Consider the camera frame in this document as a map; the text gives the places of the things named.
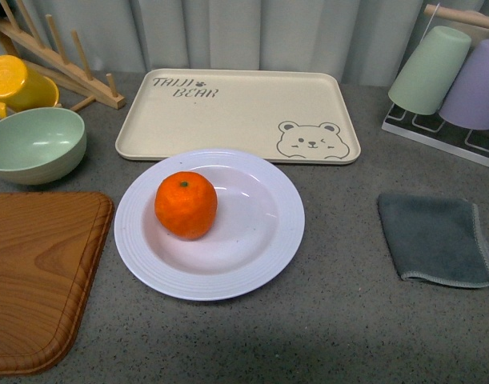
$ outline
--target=purple cup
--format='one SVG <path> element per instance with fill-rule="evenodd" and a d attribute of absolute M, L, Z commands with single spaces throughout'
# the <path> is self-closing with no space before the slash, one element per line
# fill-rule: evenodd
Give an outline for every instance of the purple cup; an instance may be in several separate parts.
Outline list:
<path fill-rule="evenodd" d="M 489 130 L 489 39 L 482 40 L 463 64 L 439 115 L 455 126 Z"/>

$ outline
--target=gray countertop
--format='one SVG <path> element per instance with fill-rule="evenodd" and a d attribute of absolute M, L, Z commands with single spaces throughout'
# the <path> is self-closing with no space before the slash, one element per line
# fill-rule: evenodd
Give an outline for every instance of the gray countertop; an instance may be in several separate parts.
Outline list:
<path fill-rule="evenodd" d="M 0 192 L 97 190 L 118 206 L 154 163 L 114 148 L 143 75 L 114 76 L 127 105 L 80 111 L 88 149 L 79 167 L 44 186 L 0 180 Z M 489 288 L 401 281 L 377 209 L 387 191 L 465 198 L 489 241 L 489 168 L 381 130 L 387 89 L 341 88 L 362 153 L 348 166 L 278 166 L 306 215 L 280 275 L 221 302 L 172 298 L 125 267 L 111 227 L 70 352 L 44 373 L 0 383 L 489 382 Z"/>

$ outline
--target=yellow cup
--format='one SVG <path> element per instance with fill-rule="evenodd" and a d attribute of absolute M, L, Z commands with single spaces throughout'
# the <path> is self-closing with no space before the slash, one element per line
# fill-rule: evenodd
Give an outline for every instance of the yellow cup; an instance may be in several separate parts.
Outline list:
<path fill-rule="evenodd" d="M 56 106 L 59 89 L 55 83 L 32 70 L 15 56 L 0 56 L 0 118 L 7 109 L 21 112 L 43 106 Z"/>

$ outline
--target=bowl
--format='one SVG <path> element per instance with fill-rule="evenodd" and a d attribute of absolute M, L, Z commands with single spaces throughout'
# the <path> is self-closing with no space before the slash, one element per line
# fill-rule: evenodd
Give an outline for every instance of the bowl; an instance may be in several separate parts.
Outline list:
<path fill-rule="evenodd" d="M 70 173 L 86 153 L 82 118 L 64 108 L 36 108 L 0 120 L 0 178 L 37 185 Z"/>

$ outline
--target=cup handle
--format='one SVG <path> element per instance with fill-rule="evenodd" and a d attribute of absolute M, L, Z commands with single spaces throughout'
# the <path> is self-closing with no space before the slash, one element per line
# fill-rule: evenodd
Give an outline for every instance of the cup handle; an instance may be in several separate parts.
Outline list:
<path fill-rule="evenodd" d="M 7 117 L 7 105 L 4 102 L 0 102 L 0 118 Z"/>

